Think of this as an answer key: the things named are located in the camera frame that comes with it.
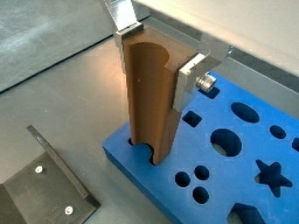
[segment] gray table surface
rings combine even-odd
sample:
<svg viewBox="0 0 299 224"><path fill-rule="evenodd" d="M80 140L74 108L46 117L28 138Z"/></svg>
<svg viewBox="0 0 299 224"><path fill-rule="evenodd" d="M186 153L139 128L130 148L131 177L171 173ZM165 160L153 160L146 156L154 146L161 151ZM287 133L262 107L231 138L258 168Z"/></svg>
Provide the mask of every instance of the gray table surface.
<svg viewBox="0 0 299 224"><path fill-rule="evenodd" d="M0 95L0 182L43 153L40 131L102 203L87 223L171 223L110 163L102 143L129 120L114 39Z"/></svg>

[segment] star-shaped hole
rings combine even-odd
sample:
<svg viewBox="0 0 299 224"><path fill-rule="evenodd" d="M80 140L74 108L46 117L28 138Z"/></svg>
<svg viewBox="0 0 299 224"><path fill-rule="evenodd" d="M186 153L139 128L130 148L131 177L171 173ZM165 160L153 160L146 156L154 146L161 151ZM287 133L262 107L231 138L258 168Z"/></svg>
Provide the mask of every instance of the star-shaped hole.
<svg viewBox="0 0 299 224"><path fill-rule="evenodd" d="M282 165L278 162L267 165L258 160L257 166L261 170L261 173L257 175L257 182L259 184L269 185L273 194L279 198L281 186L294 186L293 182L282 175Z"/></svg>

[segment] metal bracket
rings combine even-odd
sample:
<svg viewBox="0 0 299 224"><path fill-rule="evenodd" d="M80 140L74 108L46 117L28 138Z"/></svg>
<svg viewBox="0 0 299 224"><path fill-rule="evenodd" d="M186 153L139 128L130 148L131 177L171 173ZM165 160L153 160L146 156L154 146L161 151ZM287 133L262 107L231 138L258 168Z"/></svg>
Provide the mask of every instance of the metal bracket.
<svg viewBox="0 0 299 224"><path fill-rule="evenodd" d="M100 204L42 134L46 152L0 185L2 223L83 223Z"/></svg>
<svg viewBox="0 0 299 224"><path fill-rule="evenodd" d="M178 74L173 107L179 112L183 112L193 101L197 88L205 92L214 88L217 79L210 75L210 70L231 55L233 50L231 45L207 33L202 34L199 54L186 63Z"/></svg>

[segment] circular hole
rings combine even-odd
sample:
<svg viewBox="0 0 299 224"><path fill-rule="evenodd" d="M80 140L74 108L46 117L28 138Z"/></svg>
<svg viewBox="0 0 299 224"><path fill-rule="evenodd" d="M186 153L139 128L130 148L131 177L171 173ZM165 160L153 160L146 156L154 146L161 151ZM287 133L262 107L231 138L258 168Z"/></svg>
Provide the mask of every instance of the circular hole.
<svg viewBox="0 0 299 224"><path fill-rule="evenodd" d="M298 137L294 139L293 147L297 151L299 151L299 138Z"/></svg>
<svg viewBox="0 0 299 224"><path fill-rule="evenodd" d="M229 129L217 129L211 133L210 142L215 151L226 157L235 157L241 153L239 136Z"/></svg>
<svg viewBox="0 0 299 224"><path fill-rule="evenodd" d="M185 171L179 171L175 175L175 183L181 187L186 187L191 183L190 175Z"/></svg>
<svg viewBox="0 0 299 224"><path fill-rule="evenodd" d="M238 118L241 118L243 121L249 123L259 122L258 112L245 103L234 102L231 104L231 110Z"/></svg>
<svg viewBox="0 0 299 224"><path fill-rule="evenodd" d="M209 179L209 177L210 177L210 175L211 175L211 174L210 174L210 170L209 170L207 167L203 166L203 165L199 165L199 166L195 168L194 173L195 173L197 178L201 179L201 180L206 180L206 179Z"/></svg>
<svg viewBox="0 0 299 224"><path fill-rule="evenodd" d="M193 190L193 197L198 203L205 204L210 199L210 194L203 187L198 186Z"/></svg>
<svg viewBox="0 0 299 224"><path fill-rule="evenodd" d="M278 139L285 139L286 138L286 131L277 125L270 127L270 132L273 136Z"/></svg>

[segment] curved wooden part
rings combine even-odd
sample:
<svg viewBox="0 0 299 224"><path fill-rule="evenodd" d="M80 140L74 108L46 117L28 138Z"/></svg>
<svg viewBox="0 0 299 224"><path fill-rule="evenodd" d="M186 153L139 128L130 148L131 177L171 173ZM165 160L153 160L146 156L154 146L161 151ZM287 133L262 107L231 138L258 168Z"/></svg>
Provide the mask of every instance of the curved wooden part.
<svg viewBox="0 0 299 224"><path fill-rule="evenodd" d="M154 164L170 154L182 113L174 109L178 71L197 54L147 28L123 42L133 144L150 144Z"/></svg>

